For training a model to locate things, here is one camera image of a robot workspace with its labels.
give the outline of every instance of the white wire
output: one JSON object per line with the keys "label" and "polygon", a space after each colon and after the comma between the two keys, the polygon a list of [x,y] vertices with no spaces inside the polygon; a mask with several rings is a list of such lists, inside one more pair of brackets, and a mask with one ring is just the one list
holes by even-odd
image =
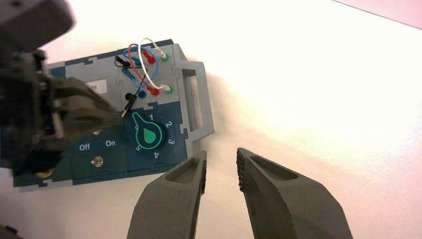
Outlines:
{"label": "white wire", "polygon": [[162,51],[162,50],[160,49],[160,47],[158,47],[158,46],[157,46],[157,44],[155,44],[155,42],[154,42],[153,40],[151,40],[151,39],[150,39],[150,38],[148,38],[148,37],[145,37],[144,39],[142,39],[142,41],[144,41],[144,40],[148,40],[148,41],[150,41],[150,42],[154,45],[155,50],[157,50],[157,51],[160,53],[160,57],[161,57],[161,58],[163,58],[163,59],[167,58],[166,53],[164,53],[164,51]]}
{"label": "white wire", "polygon": [[159,89],[164,89],[165,91],[169,92],[171,91],[171,88],[168,85],[160,85],[159,87],[157,87],[154,82],[152,82],[151,78],[149,77],[148,73],[146,72],[145,69],[145,65],[144,65],[144,61],[142,60],[142,51],[141,51],[141,45],[142,45],[142,41],[141,43],[138,45],[138,55],[139,55],[139,60],[141,62],[142,65],[142,70],[145,73],[146,78],[148,79],[149,83],[151,84],[152,87],[156,88],[157,90]]}

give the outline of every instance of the off label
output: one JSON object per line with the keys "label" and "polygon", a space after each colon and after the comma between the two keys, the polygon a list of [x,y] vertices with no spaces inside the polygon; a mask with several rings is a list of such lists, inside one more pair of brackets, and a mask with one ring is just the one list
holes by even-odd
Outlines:
{"label": "off label", "polygon": [[90,144],[86,143],[86,144],[79,145],[79,150],[80,151],[89,151],[90,150]]}

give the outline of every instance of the electrical panel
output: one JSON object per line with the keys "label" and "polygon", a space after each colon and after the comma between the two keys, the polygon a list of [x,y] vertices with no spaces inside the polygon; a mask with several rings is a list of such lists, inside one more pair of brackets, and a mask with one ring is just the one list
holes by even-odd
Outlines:
{"label": "electrical panel", "polygon": [[[133,69],[115,65],[125,49],[47,66],[50,75],[80,79],[108,101],[116,109],[116,124],[67,141],[65,157],[51,175],[21,175],[14,178],[15,187],[32,191],[161,173],[199,151],[199,140],[214,131],[204,65],[188,61],[172,40],[156,44],[168,59],[145,61],[145,67],[154,72],[159,64],[154,83],[171,87],[158,96],[145,86],[137,93],[127,74],[136,76]],[[142,47],[154,52],[152,44]],[[135,93],[137,99],[122,117],[127,95]]]}

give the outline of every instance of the white surface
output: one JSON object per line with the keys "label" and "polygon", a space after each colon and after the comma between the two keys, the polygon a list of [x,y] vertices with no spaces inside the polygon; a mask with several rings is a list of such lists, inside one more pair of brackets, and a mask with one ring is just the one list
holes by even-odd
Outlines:
{"label": "white surface", "polygon": [[[74,29],[44,49],[56,62],[172,38],[204,62],[215,134],[197,238],[253,238],[240,146],[325,185],[356,239],[422,238],[422,31],[329,0],[127,2],[71,1]],[[27,239],[125,238],[158,176],[18,193],[1,173],[0,224]]]}

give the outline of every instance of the handle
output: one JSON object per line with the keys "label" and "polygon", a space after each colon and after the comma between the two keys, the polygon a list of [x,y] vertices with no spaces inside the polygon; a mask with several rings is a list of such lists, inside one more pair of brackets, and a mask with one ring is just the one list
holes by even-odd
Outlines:
{"label": "handle", "polygon": [[179,72],[181,78],[183,78],[183,70],[195,70],[196,73],[203,125],[194,131],[189,132],[189,138],[192,141],[195,141],[214,133],[214,124],[212,122],[210,95],[208,92],[205,67],[202,62],[195,61],[178,62],[177,67],[180,69]]}

